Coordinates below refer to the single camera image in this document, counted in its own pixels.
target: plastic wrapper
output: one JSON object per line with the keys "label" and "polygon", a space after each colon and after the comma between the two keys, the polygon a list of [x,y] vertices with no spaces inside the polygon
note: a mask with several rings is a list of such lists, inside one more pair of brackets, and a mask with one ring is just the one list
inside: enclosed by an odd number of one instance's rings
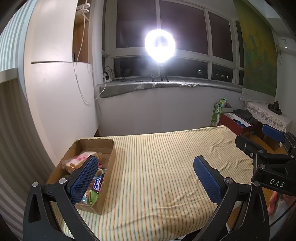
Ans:
{"label": "plastic wrapper", "polygon": [[71,174],[75,169],[80,168],[89,156],[95,156],[98,161],[100,161],[100,159],[102,158],[102,153],[85,150],[81,152],[78,156],[61,161],[62,168],[66,169]]}

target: striped tablecloth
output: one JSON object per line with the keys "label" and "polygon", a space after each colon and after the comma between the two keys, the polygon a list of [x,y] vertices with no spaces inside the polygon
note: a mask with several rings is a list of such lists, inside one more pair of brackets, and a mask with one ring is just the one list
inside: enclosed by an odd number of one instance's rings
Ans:
{"label": "striped tablecloth", "polygon": [[[79,213],[104,241],[171,240],[202,228],[216,205],[193,170],[198,155],[238,183],[249,184],[253,173],[251,158],[225,126],[103,138],[113,139],[117,151],[105,214]],[[54,210],[72,236],[56,205]]]}

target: lace tablecloth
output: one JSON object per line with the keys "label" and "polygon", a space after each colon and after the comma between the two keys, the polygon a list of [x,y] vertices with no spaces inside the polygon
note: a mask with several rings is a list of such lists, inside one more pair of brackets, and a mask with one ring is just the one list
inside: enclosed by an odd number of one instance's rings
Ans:
{"label": "lace tablecloth", "polygon": [[285,114],[278,115],[268,109],[268,104],[247,102],[247,109],[254,118],[263,124],[270,125],[279,131],[290,131],[293,120]]}

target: metal screw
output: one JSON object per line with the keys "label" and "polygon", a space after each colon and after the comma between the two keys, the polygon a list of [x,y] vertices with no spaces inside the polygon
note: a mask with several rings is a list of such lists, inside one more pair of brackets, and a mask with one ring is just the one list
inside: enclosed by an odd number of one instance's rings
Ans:
{"label": "metal screw", "polygon": [[67,181],[66,178],[61,178],[61,179],[59,180],[59,184],[64,184],[66,181]]}
{"label": "metal screw", "polygon": [[33,182],[32,187],[37,187],[39,182]]}
{"label": "metal screw", "polygon": [[225,182],[231,184],[231,183],[233,183],[233,179],[230,177],[227,177],[227,178],[225,178]]}
{"label": "metal screw", "polygon": [[256,187],[259,187],[259,186],[260,186],[260,183],[257,182],[257,181],[254,181],[253,183],[254,183],[254,185],[255,185]]}

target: gray fabric on window sill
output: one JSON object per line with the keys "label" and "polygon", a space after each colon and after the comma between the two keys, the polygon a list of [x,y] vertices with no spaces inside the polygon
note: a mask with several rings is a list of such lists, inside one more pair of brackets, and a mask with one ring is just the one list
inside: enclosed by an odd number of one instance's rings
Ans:
{"label": "gray fabric on window sill", "polygon": [[[101,98],[108,98],[116,95],[125,94],[132,91],[147,90],[152,88],[167,88],[167,87],[212,87],[218,89],[225,89],[235,91],[238,93],[242,92],[242,87],[234,85],[228,82],[216,81],[216,80],[205,80],[205,79],[190,79],[180,77],[168,77],[169,82],[163,78],[164,81],[160,81],[157,77],[154,82],[149,78],[134,78],[129,80],[126,77],[124,80],[116,81],[113,80],[106,84],[104,92],[101,94]],[[104,85],[100,86],[100,92],[103,91]]]}

